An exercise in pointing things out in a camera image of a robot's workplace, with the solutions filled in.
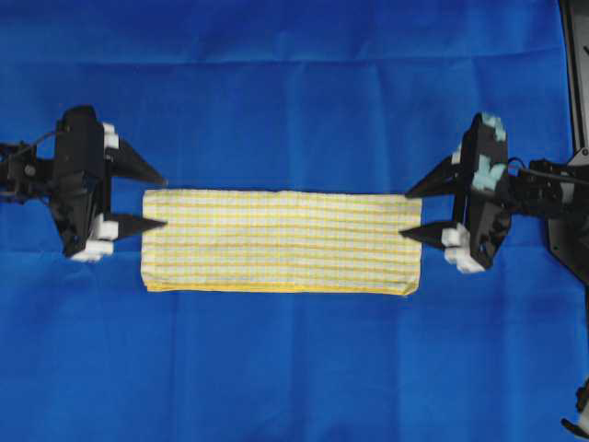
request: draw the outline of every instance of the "white plastic part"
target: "white plastic part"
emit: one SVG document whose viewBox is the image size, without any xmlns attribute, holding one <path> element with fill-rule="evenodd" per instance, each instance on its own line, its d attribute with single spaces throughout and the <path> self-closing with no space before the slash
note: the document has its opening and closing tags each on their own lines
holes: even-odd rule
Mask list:
<svg viewBox="0 0 589 442">
<path fill-rule="evenodd" d="M 581 416 L 579 416 L 579 426 L 585 433 L 589 434 L 589 406 L 587 405 L 585 405 Z"/>
<path fill-rule="evenodd" d="M 445 247 L 460 247 L 465 242 L 468 242 L 468 230 L 460 223 L 456 228 L 445 228 L 442 230 L 442 244 Z"/>
<path fill-rule="evenodd" d="M 114 134 L 114 126 L 109 122 L 103 122 L 102 127 L 104 127 L 105 134 Z"/>
<path fill-rule="evenodd" d="M 460 156 L 462 153 L 462 143 L 458 145 L 458 150 L 452 154 L 452 164 L 460 164 Z"/>
<path fill-rule="evenodd" d="M 88 251 L 79 251 L 70 257 L 70 260 L 78 262 L 98 262 L 101 259 L 102 255 L 100 253 L 90 253 Z"/>
<path fill-rule="evenodd" d="M 113 241 L 119 237 L 119 223 L 116 221 L 105 221 L 104 214 L 99 214 L 92 221 L 90 237 L 92 239 L 108 239 Z"/>
<path fill-rule="evenodd" d="M 99 239 L 88 239 L 86 247 L 71 257 L 74 261 L 81 262 L 96 262 L 104 255 L 111 255 L 114 251 L 114 246 L 110 241 L 103 241 Z"/>
<path fill-rule="evenodd" d="M 116 134 L 104 133 L 104 148 L 110 147 L 112 149 L 119 148 L 119 136 Z"/>
<path fill-rule="evenodd" d="M 460 223 L 456 228 L 442 230 L 442 244 L 446 247 L 444 258 L 455 264 L 461 273 L 484 272 L 485 268 L 470 256 L 470 232 Z"/>
</svg>

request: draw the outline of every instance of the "blue fabric background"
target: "blue fabric background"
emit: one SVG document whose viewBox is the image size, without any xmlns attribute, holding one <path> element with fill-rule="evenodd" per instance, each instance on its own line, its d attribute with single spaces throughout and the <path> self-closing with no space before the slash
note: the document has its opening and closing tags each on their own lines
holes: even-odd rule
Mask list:
<svg viewBox="0 0 589 442">
<path fill-rule="evenodd" d="M 92 103 L 172 187 L 318 192 L 407 190 L 480 110 L 572 152 L 556 0 L 34 3 L 0 4 L 2 140 Z M 84 265 L 40 204 L 0 220 L 2 440 L 572 439 L 583 288 L 536 219 L 484 274 L 425 250 L 407 299 L 150 294 L 138 238 Z"/>
</svg>

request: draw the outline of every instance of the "screw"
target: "screw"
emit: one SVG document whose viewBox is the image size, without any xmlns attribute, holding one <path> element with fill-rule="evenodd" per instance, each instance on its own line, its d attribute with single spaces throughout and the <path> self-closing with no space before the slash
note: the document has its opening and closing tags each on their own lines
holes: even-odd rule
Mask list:
<svg viewBox="0 0 589 442">
<path fill-rule="evenodd" d="M 28 164 L 27 166 L 25 166 L 25 175 L 27 175 L 28 177 L 33 177 L 35 173 L 37 173 L 37 170 L 32 164 Z"/>
</svg>

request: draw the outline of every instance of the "black cable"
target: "black cable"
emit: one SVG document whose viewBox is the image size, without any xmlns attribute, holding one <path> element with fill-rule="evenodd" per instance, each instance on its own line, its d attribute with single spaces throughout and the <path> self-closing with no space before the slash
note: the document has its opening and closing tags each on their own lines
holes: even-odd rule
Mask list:
<svg viewBox="0 0 589 442">
<path fill-rule="evenodd" d="M 552 180 L 558 180 L 562 182 L 570 182 L 572 184 L 579 184 L 581 186 L 589 186 L 589 181 L 579 180 L 573 177 L 567 177 L 566 175 L 557 175 L 554 173 L 547 173 L 547 172 L 540 172 L 538 170 L 520 168 L 525 173 L 529 173 L 530 175 L 537 175 L 543 178 L 550 178 Z"/>
<path fill-rule="evenodd" d="M 522 165 L 522 168 L 524 168 L 524 169 L 525 169 L 525 164 L 524 164 L 524 161 L 522 161 L 520 157 L 511 157 L 511 158 L 509 158 L 509 159 L 507 160 L 507 164 L 510 164 L 510 163 L 512 163 L 512 162 L 514 162 L 514 161 L 517 161 L 519 164 L 521 164 L 521 165 Z"/>
<path fill-rule="evenodd" d="M 51 132 L 48 132 L 46 134 L 41 135 L 39 138 L 37 138 L 35 141 L 33 141 L 30 145 L 28 145 L 24 149 L 16 152 L 16 154 L 14 154 L 14 157 L 18 157 L 19 155 L 22 155 L 22 154 L 24 154 L 26 152 L 29 152 L 33 147 L 37 147 L 37 145 L 39 143 L 42 143 L 43 141 L 45 141 L 50 136 L 56 136 L 56 135 L 59 135 L 59 134 L 62 134 L 62 133 L 63 133 L 62 131 L 51 131 Z"/>
</svg>

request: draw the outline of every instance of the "yellow checkered towel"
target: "yellow checkered towel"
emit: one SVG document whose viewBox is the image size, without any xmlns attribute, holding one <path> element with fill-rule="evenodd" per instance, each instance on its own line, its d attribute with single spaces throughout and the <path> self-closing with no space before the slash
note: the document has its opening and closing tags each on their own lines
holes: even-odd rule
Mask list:
<svg viewBox="0 0 589 442">
<path fill-rule="evenodd" d="M 422 202 L 399 195 L 148 191 L 141 275 L 150 291 L 364 292 L 408 295 Z"/>
</svg>

